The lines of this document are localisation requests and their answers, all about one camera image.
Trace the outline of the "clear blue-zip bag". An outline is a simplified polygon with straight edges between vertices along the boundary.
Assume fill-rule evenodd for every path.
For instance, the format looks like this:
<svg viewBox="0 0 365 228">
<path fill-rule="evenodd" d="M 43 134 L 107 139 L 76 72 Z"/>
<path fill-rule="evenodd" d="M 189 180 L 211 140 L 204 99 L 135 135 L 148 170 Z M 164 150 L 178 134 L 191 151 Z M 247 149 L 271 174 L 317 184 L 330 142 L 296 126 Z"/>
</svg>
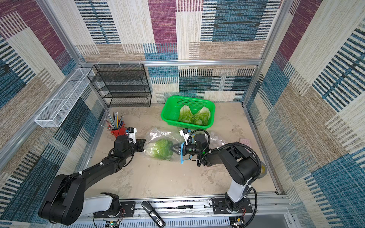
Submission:
<svg viewBox="0 0 365 228">
<path fill-rule="evenodd" d="M 177 130 L 151 128 L 145 135 L 144 154 L 149 158 L 168 161 L 181 162 L 181 145 L 184 138 Z"/>
</svg>

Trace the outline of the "polka dot zip-top bag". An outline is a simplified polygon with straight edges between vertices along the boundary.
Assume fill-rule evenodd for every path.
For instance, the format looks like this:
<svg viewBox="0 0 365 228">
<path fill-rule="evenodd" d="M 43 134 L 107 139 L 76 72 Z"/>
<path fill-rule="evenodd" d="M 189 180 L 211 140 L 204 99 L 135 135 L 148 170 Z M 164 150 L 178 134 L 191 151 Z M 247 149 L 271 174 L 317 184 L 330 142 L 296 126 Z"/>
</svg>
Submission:
<svg viewBox="0 0 365 228">
<path fill-rule="evenodd" d="M 217 133 L 215 133 L 213 131 L 209 131 L 208 133 L 209 133 L 210 139 L 211 139 L 210 148 L 212 148 L 212 149 L 220 148 L 226 144 L 224 139 L 222 137 L 220 137 Z"/>
</svg>

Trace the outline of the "chinese cabbage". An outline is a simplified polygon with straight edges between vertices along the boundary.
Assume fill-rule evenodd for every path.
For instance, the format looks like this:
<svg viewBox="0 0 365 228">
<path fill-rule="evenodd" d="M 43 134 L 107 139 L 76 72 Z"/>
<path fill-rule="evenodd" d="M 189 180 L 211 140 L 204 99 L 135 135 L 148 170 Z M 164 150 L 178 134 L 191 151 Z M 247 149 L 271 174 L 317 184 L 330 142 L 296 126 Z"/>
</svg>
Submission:
<svg viewBox="0 0 365 228">
<path fill-rule="evenodd" d="M 196 114 L 193 115 L 193 124 L 200 126 L 207 126 L 209 119 L 211 117 L 211 112 L 207 107 L 203 107 Z"/>
</svg>

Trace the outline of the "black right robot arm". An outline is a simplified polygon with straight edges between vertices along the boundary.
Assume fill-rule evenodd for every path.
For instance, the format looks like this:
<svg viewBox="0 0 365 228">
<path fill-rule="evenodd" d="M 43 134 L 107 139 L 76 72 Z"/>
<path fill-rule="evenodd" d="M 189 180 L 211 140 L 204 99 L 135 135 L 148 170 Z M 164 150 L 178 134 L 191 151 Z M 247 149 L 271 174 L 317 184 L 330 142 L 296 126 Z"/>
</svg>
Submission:
<svg viewBox="0 0 365 228">
<path fill-rule="evenodd" d="M 228 213 L 252 212 L 248 203 L 249 193 L 253 190 L 252 183 L 258 179 L 261 173 L 261 160 L 257 153 L 249 146 L 231 142 L 216 148 L 210 147 L 211 136 L 203 129 L 190 131 L 183 129 L 180 135 L 183 142 L 171 146 L 174 154 L 180 156 L 181 163 L 186 156 L 195 156 L 198 167 L 212 167 L 223 164 L 228 171 L 232 182 L 225 193 L 224 201 L 217 206 L 220 211 Z"/>
</svg>

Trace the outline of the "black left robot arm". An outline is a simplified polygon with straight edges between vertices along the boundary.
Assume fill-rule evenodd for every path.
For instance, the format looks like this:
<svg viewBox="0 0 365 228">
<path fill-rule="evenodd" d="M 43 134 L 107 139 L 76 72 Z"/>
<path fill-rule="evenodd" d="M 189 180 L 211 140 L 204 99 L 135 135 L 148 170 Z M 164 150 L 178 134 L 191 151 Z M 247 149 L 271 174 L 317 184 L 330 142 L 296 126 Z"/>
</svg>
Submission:
<svg viewBox="0 0 365 228">
<path fill-rule="evenodd" d="M 127 159 L 144 151 L 146 139 L 133 140 L 127 135 L 118 136 L 115 146 L 101 162 L 70 175 L 60 174 L 52 182 L 39 209 L 39 217 L 50 223 L 73 224 L 80 216 L 102 210 L 85 202 L 85 192 L 103 178 L 117 173 L 128 165 Z"/>
</svg>

